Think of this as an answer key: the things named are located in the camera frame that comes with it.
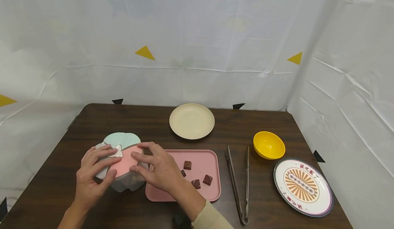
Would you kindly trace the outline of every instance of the lid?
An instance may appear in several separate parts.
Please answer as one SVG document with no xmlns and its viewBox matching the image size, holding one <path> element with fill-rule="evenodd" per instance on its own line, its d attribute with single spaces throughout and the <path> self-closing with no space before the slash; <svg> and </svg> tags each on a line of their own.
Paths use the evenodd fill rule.
<svg viewBox="0 0 394 229">
<path fill-rule="evenodd" d="M 122 150 L 123 157 L 122 160 L 113 164 L 108 171 L 112 169 L 116 169 L 117 173 L 115 178 L 121 177 L 127 173 L 130 172 L 130 167 L 135 166 L 138 164 L 138 161 L 131 157 L 131 153 L 135 151 L 137 153 L 142 154 L 142 148 L 139 148 L 137 146 L 132 146 L 130 148 L 126 148 Z"/>
<path fill-rule="evenodd" d="M 124 149 L 129 148 L 129 146 L 135 145 L 137 143 L 141 143 L 141 140 L 137 135 L 133 133 L 116 132 L 106 136 L 106 138 L 104 138 L 103 143 L 99 143 L 95 147 L 96 149 L 98 149 L 106 144 L 111 144 L 111 147 L 115 149 L 117 146 L 120 145 L 118 149 L 121 149 L 123 151 Z M 108 170 L 107 167 L 104 168 L 103 170 L 98 172 L 98 174 L 96 174 L 96 177 L 98 177 L 99 179 L 104 179 L 104 177 L 107 175 L 107 170 Z"/>
</svg>

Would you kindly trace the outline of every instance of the round plate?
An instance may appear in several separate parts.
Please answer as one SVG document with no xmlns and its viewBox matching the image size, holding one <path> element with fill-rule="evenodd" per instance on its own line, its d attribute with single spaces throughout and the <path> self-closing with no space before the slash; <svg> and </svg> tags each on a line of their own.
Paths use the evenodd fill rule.
<svg viewBox="0 0 394 229">
<path fill-rule="evenodd" d="M 273 178 L 283 199 L 300 213 L 323 217 L 331 212 L 331 188 L 311 165 L 294 158 L 283 159 L 276 164 Z"/>
<path fill-rule="evenodd" d="M 203 138 L 212 131 L 214 125 L 212 112 L 200 104 L 180 105 L 170 115 L 171 129 L 181 138 Z"/>
</svg>

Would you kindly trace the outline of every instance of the black triangle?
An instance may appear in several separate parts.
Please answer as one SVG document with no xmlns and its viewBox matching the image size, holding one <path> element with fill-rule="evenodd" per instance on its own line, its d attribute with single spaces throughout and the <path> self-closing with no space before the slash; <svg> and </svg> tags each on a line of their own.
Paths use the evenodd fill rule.
<svg viewBox="0 0 394 229">
<path fill-rule="evenodd" d="M 112 102 L 113 102 L 114 104 L 119 104 L 119 105 L 121 105 L 122 102 L 123 102 L 123 99 L 112 100 Z"/>
<path fill-rule="evenodd" d="M 7 213 L 8 213 L 7 198 L 4 198 L 3 202 L 0 204 L 0 221 L 4 219 Z"/>
<path fill-rule="evenodd" d="M 324 159 L 322 159 L 322 157 L 320 156 L 320 154 L 318 153 L 317 150 L 315 150 L 315 151 L 313 152 L 313 156 L 315 157 L 315 159 L 316 159 L 317 162 L 326 163 L 326 162 L 324 161 Z"/>
<path fill-rule="evenodd" d="M 245 104 L 244 104 L 244 103 L 234 104 L 234 105 L 233 105 L 233 109 L 239 109 L 239 108 L 241 108 L 243 105 L 245 105 Z"/>
</svg>

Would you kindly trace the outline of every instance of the beige plate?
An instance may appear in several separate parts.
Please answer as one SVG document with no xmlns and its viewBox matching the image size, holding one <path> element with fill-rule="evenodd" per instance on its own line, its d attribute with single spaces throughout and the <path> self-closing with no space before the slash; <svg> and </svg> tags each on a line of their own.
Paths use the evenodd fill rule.
<svg viewBox="0 0 394 229">
<path fill-rule="evenodd" d="M 203 138 L 212 131 L 214 125 L 212 112 L 200 104 L 180 105 L 170 115 L 171 129 L 181 138 Z"/>
</svg>

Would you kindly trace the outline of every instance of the yellow triangle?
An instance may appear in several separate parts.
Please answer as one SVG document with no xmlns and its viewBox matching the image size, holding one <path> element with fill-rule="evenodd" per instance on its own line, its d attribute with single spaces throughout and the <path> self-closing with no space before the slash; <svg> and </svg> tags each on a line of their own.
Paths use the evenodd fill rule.
<svg viewBox="0 0 394 229">
<path fill-rule="evenodd" d="M 15 102 L 17 101 L 0 94 L 0 107 L 3 107 L 4 105 L 13 104 Z"/>
<path fill-rule="evenodd" d="M 290 62 L 293 62 L 294 64 L 299 65 L 301 63 L 301 57 L 302 57 L 302 52 L 296 54 L 293 57 L 288 58 L 287 60 L 290 61 Z"/>
<path fill-rule="evenodd" d="M 155 58 L 153 57 L 152 53 L 149 51 L 147 46 L 143 46 L 140 50 L 138 50 L 137 52 L 135 52 L 136 54 L 151 59 L 151 60 L 155 60 Z"/>
</svg>

